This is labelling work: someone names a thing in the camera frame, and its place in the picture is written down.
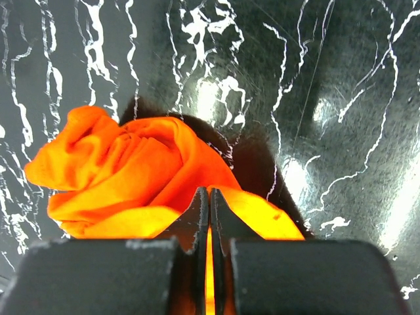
orange towel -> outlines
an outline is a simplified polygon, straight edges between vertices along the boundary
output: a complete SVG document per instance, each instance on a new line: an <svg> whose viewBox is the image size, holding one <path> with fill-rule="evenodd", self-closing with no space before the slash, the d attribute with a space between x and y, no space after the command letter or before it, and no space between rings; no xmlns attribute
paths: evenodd
<svg viewBox="0 0 420 315"><path fill-rule="evenodd" d="M218 153L174 117L119 127L101 108L76 108L25 172L30 182L61 191L50 198L48 215L76 238L153 238L204 186L221 189L233 212L262 237L303 240L282 210L242 191Z"/></svg>

marble table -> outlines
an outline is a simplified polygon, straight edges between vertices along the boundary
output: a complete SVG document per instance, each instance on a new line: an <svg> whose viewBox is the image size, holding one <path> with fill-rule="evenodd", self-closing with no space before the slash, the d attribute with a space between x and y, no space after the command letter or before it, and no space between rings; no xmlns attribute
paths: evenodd
<svg viewBox="0 0 420 315"><path fill-rule="evenodd" d="M142 95L222 133L263 124L307 226L375 244L420 314L420 1L2 0L0 11L0 286L33 241L66 237L46 213L54 192L23 166L72 108L117 119Z"/></svg>

orange cloth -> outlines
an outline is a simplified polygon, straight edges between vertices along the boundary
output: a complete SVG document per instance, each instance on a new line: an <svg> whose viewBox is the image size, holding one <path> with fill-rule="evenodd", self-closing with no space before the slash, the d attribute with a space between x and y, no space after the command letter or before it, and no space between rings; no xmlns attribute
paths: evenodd
<svg viewBox="0 0 420 315"><path fill-rule="evenodd" d="M303 240L284 211L242 191L218 153L174 117L119 127L102 108L76 108L25 172L30 182L61 191L50 198L48 215L76 238L153 238L204 186L220 189L262 237ZM212 285L207 282L207 294Z"/></svg>

yellow-orange fabric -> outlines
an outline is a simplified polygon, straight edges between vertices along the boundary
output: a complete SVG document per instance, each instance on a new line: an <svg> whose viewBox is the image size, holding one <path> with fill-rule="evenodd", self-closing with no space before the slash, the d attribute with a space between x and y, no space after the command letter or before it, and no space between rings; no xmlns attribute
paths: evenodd
<svg viewBox="0 0 420 315"><path fill-rule="evenodd" d="M204 186L220 189L233 212L262 237L303 240L284 211L242 191L218 153L174 117L120 127L102 108L76 108L25 172L30 182L60 191L50 198L48 215L75 238L153 238ZM213 275L212 264L207 275ZM210 311L212 276L206 281Z"/></svg>

